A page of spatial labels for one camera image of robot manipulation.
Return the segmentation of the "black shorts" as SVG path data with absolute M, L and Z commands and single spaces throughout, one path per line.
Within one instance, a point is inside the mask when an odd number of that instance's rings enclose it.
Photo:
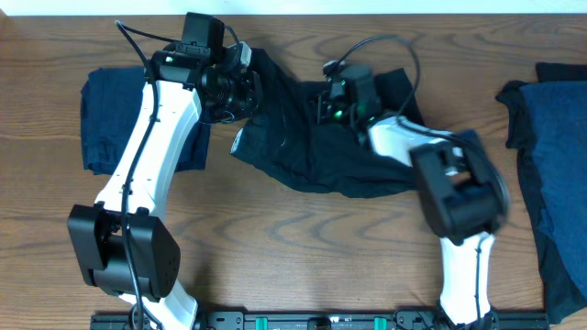
M 302 193 L 370 199 L 415 188 L 410 168 L 376 155 L 349 126 L 316 123 L 316 97 L 329 83 L 298 82 L 264 49 L 252 51 L 264 102 L 238 132 L 231 154 Z M 382 107 L 426 127 L 402 69 L 373 73 Z

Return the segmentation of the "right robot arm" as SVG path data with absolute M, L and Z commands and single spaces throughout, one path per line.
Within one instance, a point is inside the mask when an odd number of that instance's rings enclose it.
M 508 214 L 509 192 L 472 131 L 438 131 L 385 114 L 366 66 L 332 60 L 317 97 L 316 121 L 350 126 L 372 151 L 410 168 L 426 222 L 439 237 L 443 286 L 436 329 L 489 329 L 489 261 L 495 233 Z

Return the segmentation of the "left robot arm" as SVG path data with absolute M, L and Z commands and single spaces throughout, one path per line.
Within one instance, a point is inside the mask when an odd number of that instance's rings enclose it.
M 144 58 L 138 119 L 105 188 L 75 205 L 67 226 L 86 284 L 128 302 L 118 329 L 204 329 L 205 313 L 178 279 L 181 251 L 164 224 L 173 174 L 198 124 L 231 124 L 262 104 L 249 45 L 230 27 L 188 13 L 180 39 Z

